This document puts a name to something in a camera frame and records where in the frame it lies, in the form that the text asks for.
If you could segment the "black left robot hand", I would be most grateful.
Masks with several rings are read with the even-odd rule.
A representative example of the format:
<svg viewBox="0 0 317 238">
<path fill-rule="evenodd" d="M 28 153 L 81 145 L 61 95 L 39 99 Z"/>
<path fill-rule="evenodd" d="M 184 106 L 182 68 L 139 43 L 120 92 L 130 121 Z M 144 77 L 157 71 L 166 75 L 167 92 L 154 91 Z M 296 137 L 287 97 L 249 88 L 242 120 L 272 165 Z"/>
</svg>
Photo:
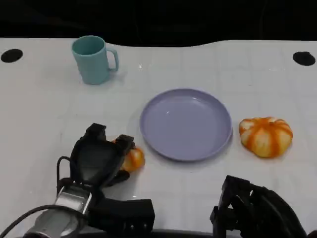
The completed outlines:
<svg viewBox="0 0 317 238">
<path fill-rule="evenodd" d="M 121 166 L 134 146 L 133 137 L 122 134 L 111 142 L 106 138 L 105 125 L 91 124 L 71 152 L 71 179 L 95 188 L 128 180 L 130 172 Z"/>
</svg>

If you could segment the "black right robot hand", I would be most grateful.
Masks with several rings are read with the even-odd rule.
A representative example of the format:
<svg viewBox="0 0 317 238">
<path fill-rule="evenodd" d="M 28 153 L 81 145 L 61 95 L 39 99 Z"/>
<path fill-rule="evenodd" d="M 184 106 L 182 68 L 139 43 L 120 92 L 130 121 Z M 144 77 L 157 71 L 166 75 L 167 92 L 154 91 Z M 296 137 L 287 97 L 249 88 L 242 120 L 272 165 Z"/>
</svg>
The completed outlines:
<svg viewBox="0 0 317 238">
<path fill-rule="evenodd" d="M 307 233 L 288 203 L 273 190 L 227 176 L 210 221 L 213 236 L 237 230 L 243 238 L 305 238 Z"/>
</svg>

